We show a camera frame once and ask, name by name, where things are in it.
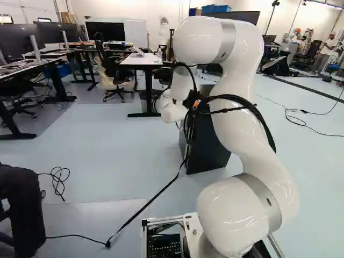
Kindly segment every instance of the black office chair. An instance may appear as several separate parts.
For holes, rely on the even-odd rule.
[[[306,68],[313,65],[321,43],[323,43],[321,40],[314,40],[311,42],[310,48],[305,55],[294,55],[294,59],[296,59],[296,61],[293,62],[293,65],[300,68]]]
[[[32,118],[38,116],[36,113],[26,109],[41,105],[37,103],[28,104],[32,102],[32,99],[24,98],[27,92],[34,91],[34,86],[35,83],[20,78],[12,78],[2,83],[0,87],[0,101],[11,103],[8,109],[9,115],[14,116],[16,113],[25,113],[29,114]],[[7,125],[2,122],[0,127],[5,128]]]
[[[0,200],[0,223],[9,217],[10,210],[4,210],[2,202]],[[5,243],[9,246],[14,246],[13,238],[6,235],[5,233],[0,232],[0,242]]]
[[[162,85],[171,86],[173,78],[173,68],[171,62],[164,62],[163,67],[153,70],[154,79],[159,80],[159,83]]]
[[[100,33],[96,33],[95,38],[101,37]],[[98,64],[99,75],[102,78],[103,84],[109,84],[112,80],[112,84],[116,86],[113,90],[106,90],[103,101],[107,102],[107,99],[118,95],[121,98],[121,102],[124,103],[123,93],[131,93],[132,96],[134,91],[125,90],[124,86],[132,86],[134,88],[134,81],[129,81],[130,77],[133,77],[133,73],[128,69],[118,69],[115,67],[114,63],[116,62],[116,56],[108,56],[103,48],[103,40],[95,40],[95,45],[97,53],[99,55],[100,63],[95,58],[95,62]]]

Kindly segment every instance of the computer monitor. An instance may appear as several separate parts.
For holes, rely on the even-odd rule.
[[[62,30],[66,32],[68,42],[79,42],[80,34],[77,30],[76,24],[73,23],[62,23]]]
[[[242,20],[243,22],[252,23],[257,25],[260,11],[246,11],[246,12],[212,12],[206,13],[203,16],[230,19],[230,20]]]
[[[265,45],[271,45],[276,39],[277,35],[263,35]]]
[[[12,59],[23,58],[23,54],[33,51],[31,35],[36,37],[39,49],[45,48],[36,24],[0,25],[0,49],[7,63]]]
[[[63,43],[62,31],[66,32],[68,42],[78,42],[79,34],[76,24],[70,23],[45,23],[34,21],[37,24],[41,39],[45,44]]]
[[[123,23],[99,23],[86,21],[86,29],[89,40],[95,40],[94,35],[100,32],[104,41],[125,41]]]

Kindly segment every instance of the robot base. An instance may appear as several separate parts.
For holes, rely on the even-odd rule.
[[[180,227],[178,233],[171,231],[173,226]],[[268,235],[268,239],[277,256],[283,258],[284,256],[277,246],[274,237]],[[142,220],[141,240],[141,258],[225,258],[213,248],[203,234],[203,228],[196,212],[182,216]],[[248,253],[242,258],[254,257],[271,258],[262,240],[257,242],[252,248],[249,248]]]

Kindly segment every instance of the black pedestal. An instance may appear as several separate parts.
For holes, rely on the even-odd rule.
[[[179,134],[183,158],[185,158],[185,152],[188,149],[183,130],[186,130],[188,134],[188,125],[192,124],[192,119],[194,118],[189,116],[187,126]],[[184,128],[184,121],[181,123],[181,128]],[[195,174],[227,166],[231,152],[217,138],[210,115],[202,115],[196,118],[188,155],[189,158],[185,164],[187,174]]]

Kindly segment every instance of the window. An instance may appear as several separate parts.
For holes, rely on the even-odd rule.
[[[43,22],[43,23],[51,23],[52,20],[49,18],[38,18],[39,22]]]
[[[0,24],[10,23],[13,24],[12,16],[10,15],[0,15]]]

